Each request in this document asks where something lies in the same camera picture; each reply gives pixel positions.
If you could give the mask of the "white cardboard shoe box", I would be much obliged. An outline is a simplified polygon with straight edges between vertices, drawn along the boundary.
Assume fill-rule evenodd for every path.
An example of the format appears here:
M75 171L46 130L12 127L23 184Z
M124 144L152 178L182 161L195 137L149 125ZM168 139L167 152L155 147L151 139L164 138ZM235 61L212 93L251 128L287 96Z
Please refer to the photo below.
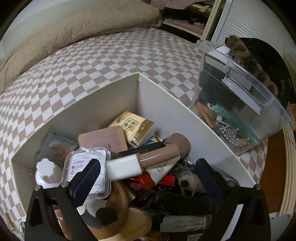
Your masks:
M34 181L28 172L21 172L20 164L34 165L49 133L76 140L81 133L108 126L125 110L154 121L159 137L183 134L192 146L188 157L190 162L204 158L210 165L231 175L241 186L254 185L247 170L199 117L149 78L133 74L96 90L50 117L17 151L12 164L24 207L29 206Z

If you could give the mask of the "white round jar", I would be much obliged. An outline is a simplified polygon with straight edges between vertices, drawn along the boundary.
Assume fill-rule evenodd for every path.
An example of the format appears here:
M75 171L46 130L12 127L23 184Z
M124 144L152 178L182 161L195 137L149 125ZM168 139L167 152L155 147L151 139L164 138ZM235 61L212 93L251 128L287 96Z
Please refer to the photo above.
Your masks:
M44 189L58 187L62 181L62 175L63 170L47 158L43 158L36 164L36 184Z

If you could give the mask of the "silver tiara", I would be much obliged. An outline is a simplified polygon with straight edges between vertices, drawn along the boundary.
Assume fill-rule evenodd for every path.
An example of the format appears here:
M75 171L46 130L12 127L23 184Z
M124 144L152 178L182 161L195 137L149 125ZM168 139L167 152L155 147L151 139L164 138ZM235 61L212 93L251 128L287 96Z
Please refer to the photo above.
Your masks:
M232 145L242 147L249 143L249 138L242 136L239 132L239 128L233 128L226 125L219 126L219 130L221 131L224 139Z

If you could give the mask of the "checkered bed sheet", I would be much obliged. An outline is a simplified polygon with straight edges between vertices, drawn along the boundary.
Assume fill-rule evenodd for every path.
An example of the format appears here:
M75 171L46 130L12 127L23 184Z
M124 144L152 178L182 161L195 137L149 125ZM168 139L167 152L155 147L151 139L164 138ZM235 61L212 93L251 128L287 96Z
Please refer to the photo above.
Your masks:
M12 157L49 118L135 72L189 105L200 64L201 52L194 43L150 28L82 40L21 74L1 94L1 217L8 229L19 233L25 220Z

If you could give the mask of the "gold white small box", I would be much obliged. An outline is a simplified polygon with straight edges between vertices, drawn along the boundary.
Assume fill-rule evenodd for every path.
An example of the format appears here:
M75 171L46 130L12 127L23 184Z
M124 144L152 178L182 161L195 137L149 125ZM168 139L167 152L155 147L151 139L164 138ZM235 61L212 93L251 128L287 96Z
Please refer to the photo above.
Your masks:
M138 148L147 143L156 131L153 121L138 116L129 111L122 112L109 127L121 126L127 143L132 148Z

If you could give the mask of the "white mallet brown handle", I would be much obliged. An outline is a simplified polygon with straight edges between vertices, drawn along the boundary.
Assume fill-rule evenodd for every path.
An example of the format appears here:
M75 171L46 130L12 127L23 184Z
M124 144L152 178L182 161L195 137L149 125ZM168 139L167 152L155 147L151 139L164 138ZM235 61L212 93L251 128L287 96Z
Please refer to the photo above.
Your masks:
M143 154L132 154L106 162L105 169L111 181L138 176L153 165L180 157L176 144L168 145Z

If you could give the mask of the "beige duvet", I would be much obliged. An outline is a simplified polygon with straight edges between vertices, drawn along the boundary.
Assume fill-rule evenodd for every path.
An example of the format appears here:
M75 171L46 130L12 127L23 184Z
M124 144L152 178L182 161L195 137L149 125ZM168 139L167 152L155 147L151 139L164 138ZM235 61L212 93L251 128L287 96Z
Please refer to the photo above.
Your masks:
M37 31L1 59L1 92L16 77L57 50L98 33L154 25L159 10L141 1L97 4L79 10Z

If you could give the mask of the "clear plastic storage bin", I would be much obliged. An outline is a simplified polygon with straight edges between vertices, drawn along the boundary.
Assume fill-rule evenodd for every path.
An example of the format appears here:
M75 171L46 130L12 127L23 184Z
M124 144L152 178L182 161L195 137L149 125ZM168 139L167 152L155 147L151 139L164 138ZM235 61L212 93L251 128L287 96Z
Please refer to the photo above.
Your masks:
M285 126L295 128L292 111L283 107L269 89L230 55L224 44L199 40L202 53L200 74L191 110L239 155ZM249 143L238 147L227 142L219 126L239 128Z

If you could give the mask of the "white lighter red cap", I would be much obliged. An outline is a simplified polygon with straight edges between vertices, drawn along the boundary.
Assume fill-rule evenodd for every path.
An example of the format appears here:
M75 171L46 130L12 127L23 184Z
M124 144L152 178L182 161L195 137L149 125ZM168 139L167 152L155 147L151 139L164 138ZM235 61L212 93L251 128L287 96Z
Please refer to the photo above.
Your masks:
M177 156L162 163L150 166L143 174L137 177L138 183L143 189L151 189L169 173L180 158L181 156Z

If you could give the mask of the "clear plastic clamshell pack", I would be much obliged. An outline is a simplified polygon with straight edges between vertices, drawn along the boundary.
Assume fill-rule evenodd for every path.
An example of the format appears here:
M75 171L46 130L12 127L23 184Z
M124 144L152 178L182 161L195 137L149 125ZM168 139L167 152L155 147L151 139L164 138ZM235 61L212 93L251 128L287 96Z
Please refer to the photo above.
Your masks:
M88 199L105 199L111 193L111 181L106 164L111 159L107 148L80 148L72 151L65 159L62 181L72 181L77 177L80 185L92 184Z

